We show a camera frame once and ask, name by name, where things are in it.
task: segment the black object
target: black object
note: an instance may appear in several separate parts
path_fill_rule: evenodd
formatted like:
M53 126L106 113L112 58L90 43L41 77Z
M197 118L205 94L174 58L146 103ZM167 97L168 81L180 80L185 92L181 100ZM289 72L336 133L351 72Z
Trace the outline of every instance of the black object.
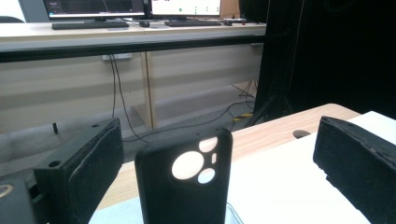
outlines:
M118 119L93 125L36 168L36 185L0 182L0 223L88 223L123 164Z
M320 120L314 162L372 223L396 223L396 146L340 120Z
M287 37L264 41L259 87L253 117L247 126L260 119L277 119L293 112L288 91L299 38L304 30L312 0L269 1L266 36Z
M126 21L86 21L53 23L53 30L101 29L129 27Z
M233 23L231 21L223 21L223 25L232 26Z
M139 26L148 28L149 27L149 21L140 21L139 22Z
M199 144L217 138L210 151ZM149 224L224 224L233 138L225 129L211 133L180 136L140 150L135 158L143 219ZM198 174L180 179L172 171L174 162L186 152L202 155ZM207 183L199 179L206 169L215 175Z
M0 16L0 23L23 23L24 21L21 21L18 18L15 17L9 17L9 16Z
M189 26L220 26L218 21L166 21L165 25L170 27L189 27Z

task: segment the black cable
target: black cable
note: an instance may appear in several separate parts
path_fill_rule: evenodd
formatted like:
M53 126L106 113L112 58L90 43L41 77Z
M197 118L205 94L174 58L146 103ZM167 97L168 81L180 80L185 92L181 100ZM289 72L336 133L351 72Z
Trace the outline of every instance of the black cable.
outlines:
M110 55L110 61L111 61L111 64L114 63L114 65L115 65L115 67L116 67L117 77L118 77L118 80L119 80L120 96L121 96L121 100L122 100L123 110L124 110L124 112L125 112L125 117L126 117L127 120L128 120L128 125L129 125L129 127L131 128L132 133L137 137L137 139L141 140L142 142L147 143L146 140L144 140L142 137L140 137L140 136L134 131L134 128L132 127L131 121L129 120L129 116L128 116L128 113L127 113L127 111L126 111L125 100L124 100L123 94L122 94L121 81L120 81L120 72L119 72L119 68L117 67L117 62L116 62L116 59L115 59L114 55Z
M111 114L111 118L114 119L114 111L116 110L116 73L114 71L114 65L113 65L113 61L111 60L111 56L108 55L108 58L110 59L111 62L111 69L113 70L113 110L112 110L112 114Z
M211 122L213 122L213 121L216 121L217 119L220 119L224 114L226 114L226 113L230 110L230 108L231 108L232 106L234 106L234 105L240 105L240 104L245 104L245 103L246 103L246 102L233 103L233 104L229 105L229 106L227 107L227 109L226 109L224 112L222 112L219 116L217 116L216 118L211 119L211 120L209 120L209 121L206 121L206 122L204 122L204 123L193 124L193 125L186 125L186 126L181 126L181 127L176 127L176 128L170 128L170 129L166 129L166 130L161 130L161 131L158 131L158 132L148 133L148 134L146 134L146 135L140 136L140 138L138 138L138 139L129 140L129 141L128 141L128 140L124 140L124 142L135 142L135 141L137 141L137 140L140 140L140 139L142 139L142 138L145 138L145 137L147 137L147 136L150 136L150 135L153 135L153 134L157 134L157 133L165 133L165 132L169 132L169 131L173 131L173 130L178 130L178 129L193 128L193 127L198 127L198 126L206 125L206 124L208 124L208 123L211 123Z

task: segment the phone case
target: phone case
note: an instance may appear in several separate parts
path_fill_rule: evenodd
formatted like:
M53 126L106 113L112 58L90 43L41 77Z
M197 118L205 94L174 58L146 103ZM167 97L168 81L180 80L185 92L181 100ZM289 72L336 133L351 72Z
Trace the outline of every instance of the phone case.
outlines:
M202 145L217 140L208 150ZM228 130L180 136L149 144L135 158L143 219L146 224L223 224L225 221L233 137ZM173 168L182 155L203 158L198 172L181 178ZM184 163L188 167L197 160Z

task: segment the desk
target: desk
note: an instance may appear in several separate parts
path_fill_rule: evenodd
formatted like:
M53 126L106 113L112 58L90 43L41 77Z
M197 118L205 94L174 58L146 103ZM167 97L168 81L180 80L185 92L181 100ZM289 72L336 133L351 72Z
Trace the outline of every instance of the desk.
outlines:
M294 140L295 130L314 133L320 118L328 116L352 119L359 114L340 105L323 105L282 119L275 119L233 133L233 163L253 153L288 143ZM127 201L138 196L134 163L125 163L114 183L108 189L98 209Z
M0 28L6 31L0 34L0 133L111 111L112 68L101 55L131 52L132 59L118 61L125 103L153 128L155 102L164 97L258 77L262 46L250 44L262 43L265 33L265 25L256 23L75 31L13 23ZM187 66L177 71L179 60ZM121 106L118 100L116 107Z

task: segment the computer monitor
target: computer monitor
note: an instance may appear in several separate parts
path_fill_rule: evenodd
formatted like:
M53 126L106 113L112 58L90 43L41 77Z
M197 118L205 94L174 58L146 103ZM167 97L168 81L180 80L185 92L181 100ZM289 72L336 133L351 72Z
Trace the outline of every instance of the computer monitor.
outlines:
M132 18L145 15L143 0L44 0L50 20Z
M220 0L148 0L152 16L163 18L219 17Z

